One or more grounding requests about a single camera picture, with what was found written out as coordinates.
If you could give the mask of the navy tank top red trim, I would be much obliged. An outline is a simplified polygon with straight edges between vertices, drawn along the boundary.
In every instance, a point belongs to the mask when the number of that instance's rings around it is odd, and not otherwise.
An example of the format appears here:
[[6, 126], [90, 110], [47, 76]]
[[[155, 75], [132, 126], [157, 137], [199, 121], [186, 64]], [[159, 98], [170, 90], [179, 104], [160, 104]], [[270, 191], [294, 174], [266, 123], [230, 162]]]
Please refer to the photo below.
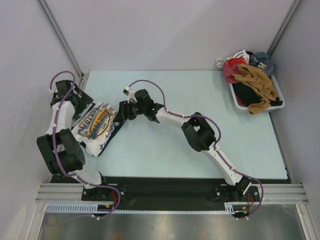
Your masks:
[[108, 144], [111, 142], [111, 140], [116, 136], [116, 134], [120, 131], [120, 129], [123, 127], [123, 122], [116, 122], [112, 125], [112, 131], [108, 133], [106, 142], [100, 146], [98, 157], [101, 156], [101, 154], [105, 151]]

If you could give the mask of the white tank top navy trim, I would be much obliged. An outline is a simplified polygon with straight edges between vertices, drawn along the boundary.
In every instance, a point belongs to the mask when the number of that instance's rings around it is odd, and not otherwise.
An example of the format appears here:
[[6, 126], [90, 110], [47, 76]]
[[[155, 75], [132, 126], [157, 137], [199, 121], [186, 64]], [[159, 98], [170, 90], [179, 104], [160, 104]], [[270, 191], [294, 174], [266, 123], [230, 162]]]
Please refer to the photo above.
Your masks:
[[98, 157], [100, 147], [112, 131], [117, 112], [108, 103], [95, 103], [71, 130], [73, 136], [88, 152]]

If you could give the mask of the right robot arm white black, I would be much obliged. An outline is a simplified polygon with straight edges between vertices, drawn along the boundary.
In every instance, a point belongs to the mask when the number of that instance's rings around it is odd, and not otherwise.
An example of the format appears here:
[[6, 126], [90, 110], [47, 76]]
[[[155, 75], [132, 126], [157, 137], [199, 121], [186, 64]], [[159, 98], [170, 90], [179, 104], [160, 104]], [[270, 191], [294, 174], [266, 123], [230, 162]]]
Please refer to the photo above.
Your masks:
[[232, 186], [231, 196], [242, 201], [249, 194], [252, 182], [230, 162], [218, 146], [218, 139], [208, 123], [208, 118], [196, 112], [191, 116], [170, 113], [165, 106], [155, 103], [146, 89], [133, 91], [126, 87], [123, 93], [127, 100], [119, 103], [115, 123], [134, 120], [138, 115], [144, 115], [149, 121], [158, 124], [168, 124], [182, 130], [189, 146], [196, 152], [206, 155], [224, 176], [225, 182]]

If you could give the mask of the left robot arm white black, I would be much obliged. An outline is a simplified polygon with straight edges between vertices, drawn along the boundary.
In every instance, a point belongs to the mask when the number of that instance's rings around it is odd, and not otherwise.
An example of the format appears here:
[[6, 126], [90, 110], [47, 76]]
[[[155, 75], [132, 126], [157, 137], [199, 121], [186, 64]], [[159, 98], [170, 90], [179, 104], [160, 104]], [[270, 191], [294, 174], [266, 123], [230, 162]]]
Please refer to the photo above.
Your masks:
[[39, 151], [52, 175], [71, 177], [86, 189], [93, 188], [93, 194], [105, 200], [111, 188], [102, 182], [98, 171], [85, 167], [83, 148], [72, 133], [76, 123], [93, 106], [93, 99], [71, 80], [57, 81], [55, 85], [49, 128], [45, 135], [36, 139]]

